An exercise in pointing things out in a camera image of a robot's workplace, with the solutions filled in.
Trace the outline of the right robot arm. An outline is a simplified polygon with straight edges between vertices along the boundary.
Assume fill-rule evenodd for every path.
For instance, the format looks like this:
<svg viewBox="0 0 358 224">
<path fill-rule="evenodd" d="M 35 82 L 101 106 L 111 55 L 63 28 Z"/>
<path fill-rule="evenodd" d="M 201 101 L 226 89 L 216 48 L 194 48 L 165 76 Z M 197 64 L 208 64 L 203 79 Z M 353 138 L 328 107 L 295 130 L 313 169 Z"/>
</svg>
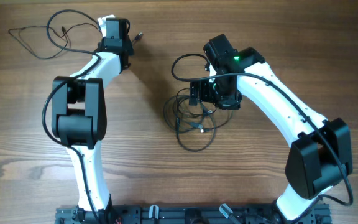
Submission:
<svg viewBox="0 0 358 224">
<path fill-rule="evenodd" d="M 352 149 L 348 125 L 311 109 L 274 74 L 252 47 L 238 51 L 224 34 L 203 47 L 208 78 L 190 82 L 190 105 L 212 103 L 238 110 L 250 99 L 278 128 L 290 147 L 285 175 L 288 186 L 272 205 L 271 222 L 315 222 L 318 202 L 328 198 L 350 206 L 354 201 L 348 176 Z"/>
</svg>

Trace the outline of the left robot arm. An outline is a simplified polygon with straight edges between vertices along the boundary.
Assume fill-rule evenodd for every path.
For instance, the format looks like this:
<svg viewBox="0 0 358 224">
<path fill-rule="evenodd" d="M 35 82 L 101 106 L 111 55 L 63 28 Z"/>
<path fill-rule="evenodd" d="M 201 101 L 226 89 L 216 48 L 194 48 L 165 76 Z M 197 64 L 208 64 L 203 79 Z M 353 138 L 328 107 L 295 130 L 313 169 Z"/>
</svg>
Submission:
<svg viewBox="0 0 358 224">
<path fill-rule="evenodd" d="M 114 15 L 97 21 L 102 33 L 91 61 L 69 77 L 57 76 L 49 97 L 52 102 L 53 138 L 64 146 L 73 163 L 79 201 L 61 208 L 56 223 L 122 223 L 112 207 L 101 162 L 101 143 L 107 130 L 104 89 L 129 68 L 134 53 L 130 22 Z"/>
</svg>

